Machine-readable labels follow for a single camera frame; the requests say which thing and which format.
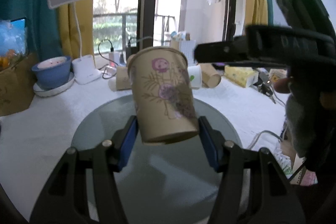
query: balcony railing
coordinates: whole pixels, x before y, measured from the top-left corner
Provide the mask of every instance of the balcony railing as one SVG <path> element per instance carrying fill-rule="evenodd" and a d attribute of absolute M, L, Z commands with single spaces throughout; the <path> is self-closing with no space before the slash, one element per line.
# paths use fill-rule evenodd
<path fill-rule="evenodd" d="M 155 15 L 153 45 L 163 46 L 165 42 L 170 40 L 170 33 L 174 30 L 177 30 L 174 16 Z M 98 53 L 98 44 L 104 39 L 109 39 L 115 50 L 125 50 L 131 37 L 137 37 L 137 13 L 93 15 L 93 47 L 95 53 Z M 131 46 L 136 46 L 136 39 L 131 40 Z M 109 42 L 100 45 L 100 52 L 109 51 Z"/>

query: gray plate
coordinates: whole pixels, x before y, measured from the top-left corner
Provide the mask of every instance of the gray plate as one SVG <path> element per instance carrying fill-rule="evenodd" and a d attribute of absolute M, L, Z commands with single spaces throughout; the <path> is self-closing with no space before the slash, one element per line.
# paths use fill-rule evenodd
<path fill-rule="evenodd" d="M 194 105 L 212 128 L 242 146 L 220 112 L 197 99 Z M 135 115 L 131 95 L 102 105 L 79 125 L 72 146 L 94 148 L 123 128 L 131 115 Z M 130 224 L 192 224 L 211 213 L 221 175 L 210 168 L 198 136 L 163 146 L 143 145 L 138 136 L 127 166 L 115 173 L 115 180 Z M 92 185 L 88 172 L 88 199 L 95 204 Z"/>

